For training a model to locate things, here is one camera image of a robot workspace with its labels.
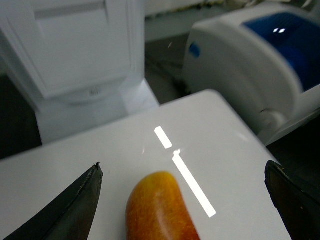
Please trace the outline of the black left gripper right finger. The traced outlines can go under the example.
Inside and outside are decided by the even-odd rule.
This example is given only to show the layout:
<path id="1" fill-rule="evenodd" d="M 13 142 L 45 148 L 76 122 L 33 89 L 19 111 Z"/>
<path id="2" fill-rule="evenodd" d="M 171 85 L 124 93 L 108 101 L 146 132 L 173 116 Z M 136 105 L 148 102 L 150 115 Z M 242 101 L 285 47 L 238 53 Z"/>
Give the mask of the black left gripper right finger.
<path id="1" fill-rule="evenodd" d="M 320 238 L 320 188 L 269 160 L 265 185 L 274 207 L 293 240 Z"/>

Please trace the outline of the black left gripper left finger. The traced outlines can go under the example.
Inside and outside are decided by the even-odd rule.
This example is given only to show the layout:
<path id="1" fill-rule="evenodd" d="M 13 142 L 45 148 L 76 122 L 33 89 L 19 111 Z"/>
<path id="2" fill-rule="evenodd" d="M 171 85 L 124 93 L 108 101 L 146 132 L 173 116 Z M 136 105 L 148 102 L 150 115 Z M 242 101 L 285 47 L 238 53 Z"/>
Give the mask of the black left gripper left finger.
<path id="1" fill-rule="evenodd" d="M 102 188 L 97 162 L 7 240 L 87 240 Z"/>

